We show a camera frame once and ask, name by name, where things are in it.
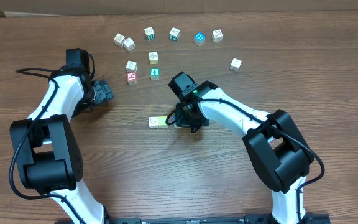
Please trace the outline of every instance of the red cube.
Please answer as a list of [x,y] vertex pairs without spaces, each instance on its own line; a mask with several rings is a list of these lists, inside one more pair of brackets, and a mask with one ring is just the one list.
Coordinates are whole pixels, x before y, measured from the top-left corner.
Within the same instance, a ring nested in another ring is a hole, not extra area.
[[136,72],[127,72],[128,84],[137,84]]

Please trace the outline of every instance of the wall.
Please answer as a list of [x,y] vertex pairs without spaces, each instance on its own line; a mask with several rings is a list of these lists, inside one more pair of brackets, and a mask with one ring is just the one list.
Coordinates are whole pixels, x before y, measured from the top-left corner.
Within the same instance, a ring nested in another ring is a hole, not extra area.
[[358,10],[358,0],[0,0],[0,10],[8,14],[20,12],[64,16]]

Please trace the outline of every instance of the wooden tabletop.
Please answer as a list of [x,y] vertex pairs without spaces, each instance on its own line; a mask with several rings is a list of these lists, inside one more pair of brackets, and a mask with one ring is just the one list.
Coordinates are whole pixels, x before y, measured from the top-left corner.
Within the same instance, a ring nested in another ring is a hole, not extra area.
[[[152,26],[156,39],[147,41]],[[178,42],[168,38],[181,30]],[[221,29],[223,41],[211,33]],[[202,47],[193,43],[206,35]],[[128,52],[114,45],[131,37]],[[168,87],[184,71],[209,80],[229,96],[262,111],[287,111],[326,175],[305,188],[308,212],[333,223],[358,223],[358,11],[265,12],[149,16],[0,19],[0,223],[53,223],[67,218],[52,200],[14,195],[7,178],[12,157],[9,126],[26,119],[48,83],[16,74],[19,68],[58,69],[65,50],[93,54],[96,78],[114,93],[108,104],[71,121],[80,147],[83,179],[114,217],[218,217],[269,213],[270,190],[255,174],[242,139],[211,122],[189,129],[149,129],[149,116],[167,115],[178,98]],[[160,80],[150,80],[149,52],[158,52]],[[238,73],[233,58],[242,60]],[[128,85],[125,66],[138,63]],[[45,146],[41,150],[51,150]],[[318,175],[317,162],[308,179]],[[34,190],[21,187],[27,194]]]

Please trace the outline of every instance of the yellow cube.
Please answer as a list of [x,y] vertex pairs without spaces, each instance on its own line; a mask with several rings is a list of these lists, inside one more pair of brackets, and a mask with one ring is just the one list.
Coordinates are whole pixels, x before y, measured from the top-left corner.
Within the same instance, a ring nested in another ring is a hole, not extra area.
[[167,116],[159,116],[158,117],[158,128],[167,128],[168,125],[165,124],[165,120],[167,119]]

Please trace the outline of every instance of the die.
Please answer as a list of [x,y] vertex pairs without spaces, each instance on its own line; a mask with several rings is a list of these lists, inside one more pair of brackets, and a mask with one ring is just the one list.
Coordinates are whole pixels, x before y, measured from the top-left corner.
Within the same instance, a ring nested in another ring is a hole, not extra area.
[[151,65],[158,64],[158,53],[157,52],[150,52],[149,53],[149,61]]
[[146,33],[147,40],[152,40],[155,38],[153,27],[148,27],[144,29],[144,32]]
[[149,128],[158,128],[158,117],[149,117]]
[[136,72],[127,72],[127,80],[130,85],[137,84]]
[[223,34],[221,30],[212,31],[212,40],[214,42],[219,42],[223,40]]
[[150,69],[150,78],[151,78],[151,80],[159,80],[160,79],[160,69],[159,68],[151,68]]
[[128,51],[131,51],[135,48],[135,42],[130,37],[128,37],[126,40],[124,40],[124,47]]
[[124,40],[125,40],[125,37],[123,35],[117,34],[116,37],[114,38],[114,43],[116,45],[118,45],[119,47],[122,47]]
[[180,37],[180,30],[172,27],[171,32],[169,32],[169,39],[173,41],[178,41],[179,37]]
[[168,125],[165,123],[165,120],[167,120],[166,116],[158,117],[158,128],[167,128],[168,127]]
[[137,72],[137,63],[128,61],[126,69],[127,72]]
[[240,65],[241,65],[241,61],[234,58],[233,61],[231,62],[230,70],[238,72],[239,68],[240,68]]
[[199,32],[198,34],[196,34],[194,36],[194,43],[198,46],[201,47],[205,42],[205,35],[202,34],[201,32]]

